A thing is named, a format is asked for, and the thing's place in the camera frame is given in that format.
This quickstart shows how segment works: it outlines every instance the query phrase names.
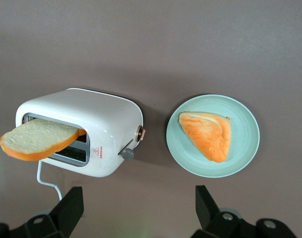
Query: red label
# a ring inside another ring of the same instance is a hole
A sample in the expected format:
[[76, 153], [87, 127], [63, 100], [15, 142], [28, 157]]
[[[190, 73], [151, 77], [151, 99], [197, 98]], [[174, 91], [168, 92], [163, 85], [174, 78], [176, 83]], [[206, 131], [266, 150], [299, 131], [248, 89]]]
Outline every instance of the red label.
[[102, 146], [93, 149], [93, 152], [95, 152], [100, 157], [100, 159], [102, 159]]

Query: bread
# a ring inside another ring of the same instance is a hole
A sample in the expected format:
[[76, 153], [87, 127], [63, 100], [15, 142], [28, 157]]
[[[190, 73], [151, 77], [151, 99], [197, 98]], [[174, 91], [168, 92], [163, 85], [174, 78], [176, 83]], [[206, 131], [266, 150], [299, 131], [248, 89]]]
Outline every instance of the bread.
[[69, 125], [33, 119], [4, 134], [0, 146], [11, 157], [38, 161], [64, 149], [85, 133]]
[[210, 161], [226, 160], [231, 144], [230, 118], [213, 113], [180, 114], [179, 123], [195, 147]]

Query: toast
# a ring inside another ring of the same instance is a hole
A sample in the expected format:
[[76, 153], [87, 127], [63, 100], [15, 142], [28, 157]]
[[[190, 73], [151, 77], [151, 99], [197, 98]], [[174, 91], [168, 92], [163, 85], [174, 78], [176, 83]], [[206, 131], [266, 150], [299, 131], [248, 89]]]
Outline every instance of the toast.
[[2, 150], [9, 156], [38, 161], [70, 145], [86, 131], [73, 126], [44, 120], [30, 120], [0, 138]]
[[183, 112], [179, 123], [208, 160], [221, 163], [227, 159], [231, 144], [230, 118], [213, 113]]

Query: plate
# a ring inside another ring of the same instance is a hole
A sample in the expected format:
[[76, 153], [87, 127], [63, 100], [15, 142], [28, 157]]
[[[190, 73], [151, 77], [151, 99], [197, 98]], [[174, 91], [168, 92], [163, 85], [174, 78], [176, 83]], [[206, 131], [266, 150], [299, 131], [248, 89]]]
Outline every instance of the plate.
[[[182, 112], [207, 112], [230, 117], [231, 145], [226, 161], [209, 161], [197, 150], [179, 124]], [[250, 110], [237, 100], [216, 94], [194, 97], [172, 114], [166, 131], [171, 155], [187, 171], [202, 177], [221, 178], [233, 175], [254, 158], [260, 143], [259, 126]]]

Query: gray wall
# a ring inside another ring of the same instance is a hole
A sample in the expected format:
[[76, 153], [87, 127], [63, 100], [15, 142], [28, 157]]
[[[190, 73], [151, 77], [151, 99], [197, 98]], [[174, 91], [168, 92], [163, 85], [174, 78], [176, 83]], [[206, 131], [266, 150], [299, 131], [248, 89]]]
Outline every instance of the gray wall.
[[[70, 87], [134, 100], [147, 130], [109, 177], [44, 165], [63, 194], [83, 187], [72, 237], [190, 237], [202, 184], [246, 221], [276, 218], [302, 237], [302, 0], [0, 0], [0, 137], [21, 103]], [[260, 126], [255, 158], [225, 178], [187, 172], [166, 145], [170, 115], [206, 93], [244, 103]], [[0, 222], [56, 205], [36, 171], [0, 148]]]

